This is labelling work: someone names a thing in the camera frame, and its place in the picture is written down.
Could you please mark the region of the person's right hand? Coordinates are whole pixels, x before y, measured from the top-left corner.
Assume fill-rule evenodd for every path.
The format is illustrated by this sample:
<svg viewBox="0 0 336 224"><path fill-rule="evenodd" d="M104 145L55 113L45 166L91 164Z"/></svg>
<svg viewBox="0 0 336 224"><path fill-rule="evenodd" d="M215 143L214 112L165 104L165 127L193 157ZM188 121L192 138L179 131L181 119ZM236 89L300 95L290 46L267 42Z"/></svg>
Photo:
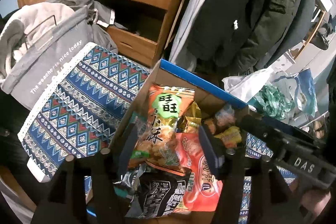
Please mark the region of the person's right hand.
<svg viewBox="0 0 336 224"><path fill-rule="evenodd" d="M303 194L301 205L311 214L310 220L314 221L323 212L330 200L330 191L312 189Z"/></svg>

